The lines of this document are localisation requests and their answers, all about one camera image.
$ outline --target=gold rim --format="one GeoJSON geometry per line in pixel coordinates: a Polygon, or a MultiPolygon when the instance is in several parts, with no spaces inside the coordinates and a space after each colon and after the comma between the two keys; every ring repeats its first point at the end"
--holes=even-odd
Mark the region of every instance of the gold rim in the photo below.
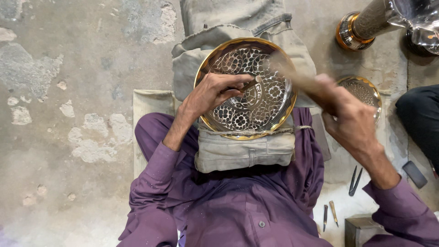
{"type": "MultiPolygon", "coordinates": [[[[289,56],[284,52],[284,50],[282,50],[282,48],[280,48],[279,46],[277,46],[273,42],[268,41],[266,39],[258,38],[258,37],[242,37],[242,38],[237,38],[237,39],[233,39],[233,40],[229,40],[227,42],[224,42],[221,45],[217,46],[215,49],[213,49],[209,53],[209,55],[204,59],[204,61],[201,63],[200,67],[198,68],[197,76],[195,77],[195,81],[194,81],[194,88],[197,86],[197,81],[201,78],[202,70],[207,66],[209,58],[211,58],[212,56],[216,55],[218,52],[224,50],[230,44],[236,44],[236,43],[239,43],[241,41],[256,41],[256,42],[259,42],[261,44],[269,45],[272,48],[275,48],[275,50],[280,51],[285,56],[286,60],[288,61],[290,66],[293,68],[293,70],[294,71],[296,70],[295,66],[294,66],[293,62],[291,62],[291,59],[289,58],[289,56]]],[[[288,108],[287,108],[287,110],[285,112],[285,115],[280,118],[279,123],[274,124],[273,126],[271,126],[271,129],[269,131],[274,131],[277,128],[279,128],[285,122],[285,120],[291,114],[291,112],[293,111],[293,107],[294,107],[294,104],[296,102],[297,94],[298,94],[299,90],[296,87],[293,87],[293,91],[292,92],[294,93],[294,95],[291,98],[290,105],[288,106],[288,108]]],[[[213,125],[211,125],[209,123],[209,120],[204,115],[201,116],[201,119],[203,120],[203,122],[211,130],[218,131],[215,126],[213,126],[213,125]]],[[[233,139],[233,140],[247,141],[247,140],[253,140],[253,139],[261,138],[261,137],[264,137],[266,135],[268,135],[268,133],[266,133],[266,134],[255,134],[255,135],[251,135],[251,136],[245,136],[245,135],[243,135],[243,136],[235,136],[235,135],[229,135],[229,134],[222,134],[221,136],[229,138],[229,139],[233,139]]]]}
{"type": "Polygon", "coordinates": [[[375,119],[375,124],[378,123],[378,120],[380,119],[381,116],[381,111],[382,111],[382,101],[381,101],[381,95],[378,92],[378,89],[375,85],[373,85],[373,83],[371,83],[368,79],[361,77],[361,76],[346,76],[341,78],[340,80],[337,81],[338,84],[340,84],[341,82],[347,80],[347,79],[357,79],[357,80],[362,80],[365,84],[367,84],[369,87],[371,87],[374,90],[374,93],[377,94],[376,98],[378,99],[378,108],[377,108],[377,112],[378,112],[378,117],[375,119]]]}

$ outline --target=brass plate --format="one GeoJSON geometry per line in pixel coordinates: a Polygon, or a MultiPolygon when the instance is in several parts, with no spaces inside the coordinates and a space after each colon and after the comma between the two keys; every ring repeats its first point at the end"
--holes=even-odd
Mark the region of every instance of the brass plate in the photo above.
{"type": "MultiPolygon", "coordinates": [[[[248,89],[243,98],[230,98],[207,114],[203,122],[213,131],[274,131],[287,119],[297,98],[297,88],[277,71],[270,70],[266,58],[280,51],[292,70],[288,55],[274,43],[243,37],[227,41],[215,48],[198,69],[194,88],[208,73],[250,74],[261,76],[263,82],[248,89]]],[[[252,140],[267,134],[223,135],[236,140],[252,140]]]]}
{"type": "Polygon", "coordinates": [[[338,84],[346,88],[361,102],[377,109],[377,112],[374,114],[376,124],[380,118],[382,108],[381,96],[378,89],[366,78],[360,76],[347,76],[340,79],[338,84]]]}

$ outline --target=shiny metal vase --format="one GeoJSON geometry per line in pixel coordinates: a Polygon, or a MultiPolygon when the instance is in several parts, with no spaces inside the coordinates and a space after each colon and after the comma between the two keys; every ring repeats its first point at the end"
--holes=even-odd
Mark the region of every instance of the shiny metal vase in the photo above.
{"type": "Polygon", "coordinates": [[[438,0],[373,0],[363,11],[343,17],[336,39],[346,50],[361,51],[370,47],[377,36],[406,28],[409,50],[437,56],[438,13],[438,0]]]}
{"type": "Polygon", "coordinates": [[[363,11],[344,16],[335,34],[338,44],[346,50],[360,51],[369,48],[376,36],[402,28],[388,22],[389,9],[391,1],[373,0],[363,11]]]}

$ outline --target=purple shalwar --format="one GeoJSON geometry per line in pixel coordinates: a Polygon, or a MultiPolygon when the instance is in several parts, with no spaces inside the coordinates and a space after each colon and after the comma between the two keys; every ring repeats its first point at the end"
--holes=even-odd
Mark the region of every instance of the purple shalwar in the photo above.
{"type": "MultiPolygon", "coordinates": [[[[312,124],[309,109],[293,113],[296,125],[312,124]]],[[[197,129],[189,129],[179,152],[162,144],[173,119],[150,113],[136,126],[148,165],[131,184],[119,247],[331,246],[312,219],[324,172],[312,129],[296,132],[295,161],[287,167],[203,174],[194,166],[197,129]]],[[[393,234],[376,235],[365,247],[439,246],[439,222],[407,182],[388,190],[369,183],[364,190],[380,205],[373,219],[393,234]]]]}

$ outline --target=cuff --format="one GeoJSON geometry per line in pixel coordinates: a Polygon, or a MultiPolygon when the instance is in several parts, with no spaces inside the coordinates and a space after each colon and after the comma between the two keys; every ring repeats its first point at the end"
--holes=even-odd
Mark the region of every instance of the cuff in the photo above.
{"type": "Polygon", "coordinates": [[[417,217],[427,206],[403,179],[391,189],[378,189],[370,181],[363,190],[380,205],[380,210],[395,218],[417,217]]]}
{"type": "Polygon", "coordinates": [[[185,156],[185,151],[176,152],[160,142],[149,159],[144,172],[158,181],[169,181],[175,166],[185,156]]]}

